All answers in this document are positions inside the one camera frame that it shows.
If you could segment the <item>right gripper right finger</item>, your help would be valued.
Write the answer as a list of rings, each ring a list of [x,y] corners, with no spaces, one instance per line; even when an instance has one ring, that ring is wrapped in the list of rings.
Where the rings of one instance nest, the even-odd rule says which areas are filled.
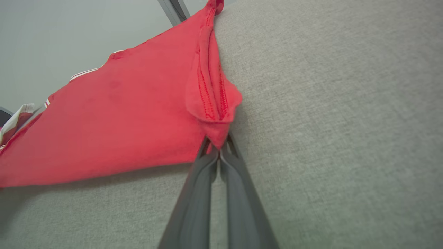
[[[267,214],[232,133],[220,149],[220,173],[227,189],[229,249],[278,249]]]

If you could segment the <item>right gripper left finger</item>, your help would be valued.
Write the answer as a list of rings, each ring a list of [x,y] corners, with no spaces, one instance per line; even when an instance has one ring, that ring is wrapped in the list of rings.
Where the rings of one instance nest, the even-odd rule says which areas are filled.
[[[159,249],[208,249],[212,183],[217,176],[219,151],[205,137],[190,167]]]

